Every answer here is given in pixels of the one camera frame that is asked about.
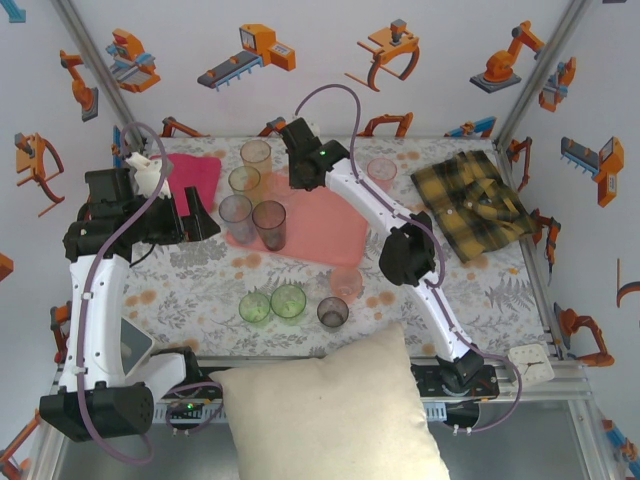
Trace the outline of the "purple tinted cup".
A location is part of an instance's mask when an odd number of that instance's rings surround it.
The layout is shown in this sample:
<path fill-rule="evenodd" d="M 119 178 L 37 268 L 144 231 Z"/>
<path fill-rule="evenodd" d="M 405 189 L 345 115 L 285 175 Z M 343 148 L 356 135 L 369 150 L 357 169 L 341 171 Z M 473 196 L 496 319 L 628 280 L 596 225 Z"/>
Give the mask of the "purple tinted cup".
<path fill-rule="evenodd" d="M 219 215 L 234 240 L 239 244 L 250 244 L 256 232 L 252 221 L 253 205 L 244 195 L 234 194 L 222 200 Z"/>

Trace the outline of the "tall clear glass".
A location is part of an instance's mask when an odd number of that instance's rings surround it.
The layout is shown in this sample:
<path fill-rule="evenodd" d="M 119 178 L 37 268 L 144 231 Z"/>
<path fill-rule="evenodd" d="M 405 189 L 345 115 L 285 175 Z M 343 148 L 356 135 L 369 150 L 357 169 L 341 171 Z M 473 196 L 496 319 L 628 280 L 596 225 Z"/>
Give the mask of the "tall clear glass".
<path fill-rule="evenodd" d="M 289 184 L 289 175 L 285 170 L 274 171 L 267 181 L 266 198 L 275 201 L 286 201 L 296 194 Z"/>

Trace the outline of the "tall yellow-green glass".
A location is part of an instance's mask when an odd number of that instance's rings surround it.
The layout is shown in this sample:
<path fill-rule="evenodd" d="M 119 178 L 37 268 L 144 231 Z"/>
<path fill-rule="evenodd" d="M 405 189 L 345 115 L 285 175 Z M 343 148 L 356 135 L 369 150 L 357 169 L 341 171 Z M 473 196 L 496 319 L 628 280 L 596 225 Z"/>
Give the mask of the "tall yellow-green glass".
<path fill-rule="evenodd" d="M 253 206 L 263 200 L 263 184 L 260 172 L 251 166 L 240 166 L 232 170 L 228 177 L 232 191 L 247 197 Z"/>

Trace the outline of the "tall orange glass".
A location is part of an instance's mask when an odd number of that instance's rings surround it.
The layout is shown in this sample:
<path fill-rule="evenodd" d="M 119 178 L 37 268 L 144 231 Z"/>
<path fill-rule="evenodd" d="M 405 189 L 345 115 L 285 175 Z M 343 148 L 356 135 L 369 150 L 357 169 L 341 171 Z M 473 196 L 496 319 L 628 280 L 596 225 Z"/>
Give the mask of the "tall orange glass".
<path fill-rule="evenodd" d="M 272 174 L 272 150 L 266 141 L 247 141 L 240 149 L 240 156 L 245 166 L 255 168 L 264 181 L 269 179 Z"/>

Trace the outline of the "tall dark purple glass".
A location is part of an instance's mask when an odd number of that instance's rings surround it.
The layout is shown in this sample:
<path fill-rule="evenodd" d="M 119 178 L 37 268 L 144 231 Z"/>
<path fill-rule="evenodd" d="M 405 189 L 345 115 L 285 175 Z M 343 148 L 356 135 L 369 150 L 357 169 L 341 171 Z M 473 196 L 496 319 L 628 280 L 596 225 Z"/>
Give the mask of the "tall dark purple glass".
<path fill-rule="evenodd" d="M 282 250 L 286 245 L 286 209 L 275 200 L 257 204 L 252 221 L 264 246 L 269 251 Z"/>

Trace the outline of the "tall pink glass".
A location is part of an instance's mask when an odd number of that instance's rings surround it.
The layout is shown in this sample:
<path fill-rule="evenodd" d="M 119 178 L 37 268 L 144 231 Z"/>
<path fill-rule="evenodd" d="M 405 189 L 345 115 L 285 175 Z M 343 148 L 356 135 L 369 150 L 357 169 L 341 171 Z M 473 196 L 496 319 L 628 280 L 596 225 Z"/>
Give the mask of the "tall pink glass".
<path fill-rule="evenodd" d="M 387 158 L 375 158 L 367 164 L 366 173 L 378 187 L 389 193 L 397 175 L 397 166 Z"/>

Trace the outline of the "small green glass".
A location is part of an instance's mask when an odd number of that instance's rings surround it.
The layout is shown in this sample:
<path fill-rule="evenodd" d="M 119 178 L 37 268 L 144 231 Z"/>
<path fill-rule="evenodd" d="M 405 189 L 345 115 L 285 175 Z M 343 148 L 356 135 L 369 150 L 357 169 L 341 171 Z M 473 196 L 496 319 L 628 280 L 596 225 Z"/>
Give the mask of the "small green glass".
<path fill-rule="evenodd" d="M 286 324 L 297 323 L 305 311 L 306 304 L 306 294 L 295 284 L 279 286 L 270 298 L 271 310 Z"/>
<path fill-rule="evenodd" d="M 238 311 L 244 322 L 264 328 L 271 319 L 270 298 L 261 292 L 247 293 L 240 300 Z"/>

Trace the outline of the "small pink textured glass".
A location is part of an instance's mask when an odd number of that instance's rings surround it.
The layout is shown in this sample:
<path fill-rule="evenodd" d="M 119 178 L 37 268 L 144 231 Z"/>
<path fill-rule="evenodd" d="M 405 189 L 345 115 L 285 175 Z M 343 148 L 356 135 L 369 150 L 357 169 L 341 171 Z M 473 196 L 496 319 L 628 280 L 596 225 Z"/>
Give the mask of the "small pink textured glass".
<path fill-rule="evenodd" d="M 363 278 L 360 270 L 355 267 L 337 267 L 329 278 L 332 294 L 351 304 L 363 288 Z"/>

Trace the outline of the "small grey glass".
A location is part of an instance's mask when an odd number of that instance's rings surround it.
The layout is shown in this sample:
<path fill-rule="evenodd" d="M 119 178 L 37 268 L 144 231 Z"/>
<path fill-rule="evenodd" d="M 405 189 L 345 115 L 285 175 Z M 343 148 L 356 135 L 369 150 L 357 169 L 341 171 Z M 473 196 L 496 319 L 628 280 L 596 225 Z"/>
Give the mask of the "small grey glass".
<path fill-rule="evenodd" d="M 318 304 L 316 313 L 322 327 L 327 331 L 340 329 L 350 316 L 349 306 L 338 297 L 323 299 Z"/>

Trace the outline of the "pink plastic tray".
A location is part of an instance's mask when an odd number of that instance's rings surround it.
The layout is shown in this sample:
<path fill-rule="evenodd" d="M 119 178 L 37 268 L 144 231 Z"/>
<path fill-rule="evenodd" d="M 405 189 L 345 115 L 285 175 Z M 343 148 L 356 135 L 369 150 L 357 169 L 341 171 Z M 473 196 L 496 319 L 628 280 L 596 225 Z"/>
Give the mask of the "pink plastic tray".
<path fill-rule="evenodd" d="M 286 245 L 279 255 L 331 266 L 360 264 L 368 222 L 339 195 L 325 187 L 296 190 L 279 203 L 286 209 Z"/>

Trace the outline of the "magenta folded cloth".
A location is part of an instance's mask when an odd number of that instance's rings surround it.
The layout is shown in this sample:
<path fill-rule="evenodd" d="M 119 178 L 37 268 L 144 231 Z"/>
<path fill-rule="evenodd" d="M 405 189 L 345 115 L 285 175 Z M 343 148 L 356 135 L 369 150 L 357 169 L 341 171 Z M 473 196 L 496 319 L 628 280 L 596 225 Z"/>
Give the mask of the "magenta folded cloth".
<path fill-rule="evenodd" d="M 155 203 L 149 208 L 152 218 L 163 223 L 174 219 L 174 214 L 190 214 L 185 189 L 195 187 L 204 211 L 211 215 L 221 176 L 221 160 L 217 157 L 196 157 L 184 153 L 168 155 L 173 166 Z"/>

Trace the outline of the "floral tablecloth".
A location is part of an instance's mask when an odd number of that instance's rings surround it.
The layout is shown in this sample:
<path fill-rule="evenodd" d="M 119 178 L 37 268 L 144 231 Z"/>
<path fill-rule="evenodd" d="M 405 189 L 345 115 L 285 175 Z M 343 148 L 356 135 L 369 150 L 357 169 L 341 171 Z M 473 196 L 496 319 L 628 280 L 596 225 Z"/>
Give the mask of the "floral tablecloth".
<path fill-rule="evenodd" d="M 321 357 L 393 321 L 403 324 L 412 356 L 431 356 L 434 341 L 412 299 L 379 270 L 383 243 L 379 234 L 367 234 L 359 265 L 363 288 L 349 307 L 349 319 L 335 331 L 322 327 L 318 303 L 307 296 L 305 311 L 295 324 L 276 316 L 264 328 L 244 322 L 238 305 L 247 293 L 270 294 L 283 284 L 304 291 L 309 278 L 329 279 L 332 270 L 237 248 L 223 235 L 177 246 L 136 246 L 123 314 L 160 344 L 187 345 L 201 356 Z M 552 345 L 519 244 L 466 264 L 447 251 L 443 288 L 465 332 L 483 351 L 502 355 L 518 345 Z"/>

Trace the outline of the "cream pillow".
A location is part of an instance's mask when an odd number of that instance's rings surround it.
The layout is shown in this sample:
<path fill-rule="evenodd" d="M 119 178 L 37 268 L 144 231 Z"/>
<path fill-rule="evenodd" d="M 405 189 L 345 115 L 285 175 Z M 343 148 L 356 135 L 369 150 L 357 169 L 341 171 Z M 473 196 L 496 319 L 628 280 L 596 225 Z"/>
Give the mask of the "cream pillow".
<path fill-rule="evenodd" d="M 323 359 L 211 378 L 240 480 L 450 480 L 398 323 Z"/>

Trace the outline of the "aluminium cage post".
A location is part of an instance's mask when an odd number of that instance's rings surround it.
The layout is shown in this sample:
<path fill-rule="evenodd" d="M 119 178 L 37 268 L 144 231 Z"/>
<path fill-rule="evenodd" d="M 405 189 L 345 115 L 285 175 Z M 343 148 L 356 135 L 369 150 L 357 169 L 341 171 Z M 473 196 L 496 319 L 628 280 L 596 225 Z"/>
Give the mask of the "aluminium cage post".
<path fill-rule="evenodd" d="M 517 127 L 527 113 L 529 106 L 536 99 L 536 94 L 542 89 L 551 69 L 556 65 L 560 54 L 577 30 L 584 15 L 593 6 L 595 0 L 570 0 L 568 6 L 554 28 L 549 41 L 531 75 L 526 80 L 523 90 L 519 94 L 513 108 L 509 112 L 499 131 L 494 146 L 505 150 L 513 137 Z"/>
<path fill-rule="evenodd" d="M 122 126 L 135 122 L 136 119 L 121 95 L 74 2 L 72 0 L 50 0 L 50 2 L 85 64 L 96 78 L 101 95 L 106 98 Z"/>

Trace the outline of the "aluminium table frame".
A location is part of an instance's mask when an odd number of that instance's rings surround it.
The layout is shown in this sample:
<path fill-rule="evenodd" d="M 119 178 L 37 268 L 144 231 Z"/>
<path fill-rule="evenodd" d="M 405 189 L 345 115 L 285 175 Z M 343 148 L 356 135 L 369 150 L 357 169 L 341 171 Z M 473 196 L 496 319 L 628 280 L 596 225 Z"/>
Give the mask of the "aluminium table frame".
<path fill-rule="evenodd" d="M 496 354 L 489 354 L 479 350 L 485 365 L 494 371 L 491 377 L 488 394 L 479 394 L 472 397 L 455 397 L 445 394 L 436 386 L 437 375 L 425 385 L 426 396 L 432 399 L 441 399 L 445 402 L 461 401 L 540 401 L 540 400 L 576 400 L 589 396 L 590 392 L 586 384 L 586 376 L 581 365 L 576 361 L 552 362 L 555 378 L 551 381 L 524 386 L 519 372 L 516 372 L 518 385 L 511 382 L 510 373 L 515 365 L 507 358 Z M 422 360 L 418 363 L 422 367 L 429 367 L 436 371 L 438 362 L 436 356 L 431 360 Z"/>

